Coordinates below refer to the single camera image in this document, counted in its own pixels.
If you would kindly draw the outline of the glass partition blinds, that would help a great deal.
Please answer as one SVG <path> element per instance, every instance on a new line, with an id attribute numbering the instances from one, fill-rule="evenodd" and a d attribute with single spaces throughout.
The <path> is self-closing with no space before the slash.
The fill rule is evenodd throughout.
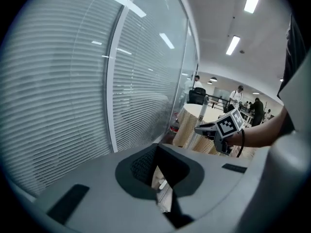
<path id="1" fill-rule="evenodd" d="M 164 135 L 197 64 L 182 0 L 28 0 L 0 47 L 0 159 L 30 197 Z"/>

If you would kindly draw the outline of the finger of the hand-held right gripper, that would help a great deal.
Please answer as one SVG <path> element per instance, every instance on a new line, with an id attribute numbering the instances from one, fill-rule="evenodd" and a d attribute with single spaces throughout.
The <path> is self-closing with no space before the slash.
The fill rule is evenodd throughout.
<path id="1" fill-rule="evenodd" d="M 204 136 L 205 138 L 214 139 L 216 135 L 216 125 L 214 122 L 201 124 L 194 128 L 194 132 L 196 134 Z"/>

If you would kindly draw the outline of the beige checked tablecloth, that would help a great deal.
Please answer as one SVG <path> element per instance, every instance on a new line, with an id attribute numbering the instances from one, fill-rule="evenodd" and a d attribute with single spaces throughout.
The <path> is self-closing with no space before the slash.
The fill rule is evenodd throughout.
<path id="1" fill-rule="evenodd" d="M 185 104 L 183 106 L 177 116 L 179 129 L 173 139 L 173 145 L 196 152 L 220 155 L 212 140 L 194 132 L 201 109 L 202 105 L 198 104 Z"/>

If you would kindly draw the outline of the water jug red label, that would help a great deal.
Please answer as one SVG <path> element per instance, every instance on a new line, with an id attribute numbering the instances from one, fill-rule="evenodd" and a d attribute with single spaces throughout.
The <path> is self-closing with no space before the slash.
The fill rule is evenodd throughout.
<path id="1" fill-rule="evenodd" d="M 170 131 L 172 133 L 177 133 L 178 130 L 179 130 L 178 113 L 174 113 L 170 121 Z"/>

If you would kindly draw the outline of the black office chair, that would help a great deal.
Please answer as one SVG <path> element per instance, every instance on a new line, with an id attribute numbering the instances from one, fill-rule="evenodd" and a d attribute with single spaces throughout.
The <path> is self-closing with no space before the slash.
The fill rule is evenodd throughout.
<path id="1" fill-rule="evenodd" d="M 206 91 L 203 88 L 196 87 L 189 91 L 189 101 L 190 104 L 203 105 Z"/>

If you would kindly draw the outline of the long ceiling light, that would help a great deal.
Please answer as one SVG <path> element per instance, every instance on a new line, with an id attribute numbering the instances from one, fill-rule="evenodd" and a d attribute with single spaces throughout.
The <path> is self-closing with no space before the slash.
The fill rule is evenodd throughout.
<path id="1" fill-rule="evenodd" d="M 259 0 L 246 0 L 244 11 L 253 14 Z"/>
<path id="2" fill-rule="evenodd" d="M 226 55 L 231 55 L 233 53 L 233 51 L 235 50 L 235 48 L 237 47 L 239 41 L 240 41 L 240 37 L 234 35 L 230 44 L 229 44 L 229 47 L 226 51 Z"/>

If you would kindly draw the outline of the black metal railing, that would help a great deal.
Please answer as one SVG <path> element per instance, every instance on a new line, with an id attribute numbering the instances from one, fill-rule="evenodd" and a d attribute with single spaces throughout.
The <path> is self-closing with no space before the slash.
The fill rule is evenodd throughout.
<path id="1" fill-rule="evenodd" d="M 217 96 L 209 95 L 208 106 L 213 109 L 218 109 L 218 110 L 223 111 L 224 113 L 227 113 L 229 101 L 226 99 L 223 99 L 222 96 L 217 97 Z"/>

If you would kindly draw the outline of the person's right forearm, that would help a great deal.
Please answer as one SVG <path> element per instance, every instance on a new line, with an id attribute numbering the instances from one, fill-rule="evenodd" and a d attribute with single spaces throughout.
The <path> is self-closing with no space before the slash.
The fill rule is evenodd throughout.
<path id="1" fill-rule="evenodd" d="M 242 133 L 235 133 L 225 139 L 228 145 L 261 148 L 271 146 L 282 136 L 291 134 L 294 131 L 294 125 L 285 107 L 281 112 L 268 120 L 267 122 L 255 127 L 246 128 L 244 137 Z"/>

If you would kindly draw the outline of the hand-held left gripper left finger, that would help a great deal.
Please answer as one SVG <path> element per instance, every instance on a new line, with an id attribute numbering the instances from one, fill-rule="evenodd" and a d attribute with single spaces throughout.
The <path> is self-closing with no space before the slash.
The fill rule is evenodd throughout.
<path id="1" fill-rule="evenodd" d="M 34 204 L 47 213 L 75 184 L 89 187 L 67 222 L 69 233 L 170 233 L 174 226 L 154 200 L 126 193 L 115 178 L 118 163 L 145 145 L 97 157 L 79 165 L 46 188 Z"/>

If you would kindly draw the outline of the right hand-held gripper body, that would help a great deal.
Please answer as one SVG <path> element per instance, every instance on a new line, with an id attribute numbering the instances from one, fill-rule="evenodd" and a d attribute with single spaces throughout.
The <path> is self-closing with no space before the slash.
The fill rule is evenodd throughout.
<path id="1" fill-rule="evenodd" d="M 225 138 L 239 133 L 244 128 L 244 120 L 238 109 L 231 110 L 215 121 L 217 132 L 214 138 L 216 150 L 222 154 L 230 154 L 231 148 Z"/>

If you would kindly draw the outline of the person's black clothing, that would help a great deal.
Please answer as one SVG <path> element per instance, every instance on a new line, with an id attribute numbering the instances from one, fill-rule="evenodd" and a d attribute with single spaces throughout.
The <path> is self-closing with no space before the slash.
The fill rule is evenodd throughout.
<path id="1" fill-rule="evenodd" d="M 311 35 L 306 28 L 300 29 L 294 15 L 290 16 L 289 27 L 286 31 L 286 59 L 283 82 L 279 91 L 286 86 L 297 72 L 311 47 Z"/>

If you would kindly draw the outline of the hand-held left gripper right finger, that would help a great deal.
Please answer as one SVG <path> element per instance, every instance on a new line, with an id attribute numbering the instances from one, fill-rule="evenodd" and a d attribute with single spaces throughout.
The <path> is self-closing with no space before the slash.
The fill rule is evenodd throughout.
<path id="1" fill-rule="evenodd" d="M 298 85 L 311 92 L 311 57 L 281 92 L 297 131 L 250 162 L 159 146 L 165 160 L 185 166 L 188 175 L 203 167 L 207 172 L 196 194 L 173 193 L 158 233 L 311 233 L 311 102 L 294 108 L 302 98 L 294 94 Z"/>

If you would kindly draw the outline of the white bench desk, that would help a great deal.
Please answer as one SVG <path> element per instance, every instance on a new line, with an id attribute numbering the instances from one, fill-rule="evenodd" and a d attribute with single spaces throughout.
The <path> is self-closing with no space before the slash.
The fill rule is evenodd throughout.
<path id="1" fill-rule="evenodd" d="M 253 115 L 246 112 L 245 110 L 240 110 L 240 114 L 244 120 L 244 127 L 249 128 L 252 125 Z"/>

